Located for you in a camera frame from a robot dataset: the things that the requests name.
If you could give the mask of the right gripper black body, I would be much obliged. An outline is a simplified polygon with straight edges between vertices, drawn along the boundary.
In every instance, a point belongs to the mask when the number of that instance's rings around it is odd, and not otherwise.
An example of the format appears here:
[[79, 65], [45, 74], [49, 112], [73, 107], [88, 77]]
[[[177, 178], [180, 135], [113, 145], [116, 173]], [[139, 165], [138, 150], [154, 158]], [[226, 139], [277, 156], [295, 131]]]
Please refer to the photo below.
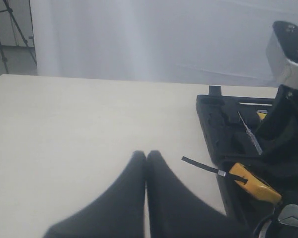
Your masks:
[[255, 135], [264, 142], [263, 161], [278, 178], [298, 178], [298, 90], [281, 85]]

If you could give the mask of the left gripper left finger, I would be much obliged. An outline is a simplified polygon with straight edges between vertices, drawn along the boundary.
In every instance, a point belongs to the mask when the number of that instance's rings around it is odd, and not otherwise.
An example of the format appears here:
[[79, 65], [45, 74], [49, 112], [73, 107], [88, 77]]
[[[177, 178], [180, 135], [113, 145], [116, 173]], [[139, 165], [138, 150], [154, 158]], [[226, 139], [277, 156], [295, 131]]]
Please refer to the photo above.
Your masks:
[[143, 238], [146, 156], [135, 151], [112, 185], [92, 203], [52, 225], [46, 238]]

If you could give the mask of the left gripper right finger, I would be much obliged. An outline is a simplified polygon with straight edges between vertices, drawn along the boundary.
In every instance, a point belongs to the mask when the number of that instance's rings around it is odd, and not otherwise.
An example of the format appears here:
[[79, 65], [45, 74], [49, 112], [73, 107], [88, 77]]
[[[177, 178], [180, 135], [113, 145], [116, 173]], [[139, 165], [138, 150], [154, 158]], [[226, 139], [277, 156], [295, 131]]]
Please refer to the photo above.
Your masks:
[[252, 232], [193, 194], [159, 151], [147, 156], [147, 196], [153, 238], [250, 238]]

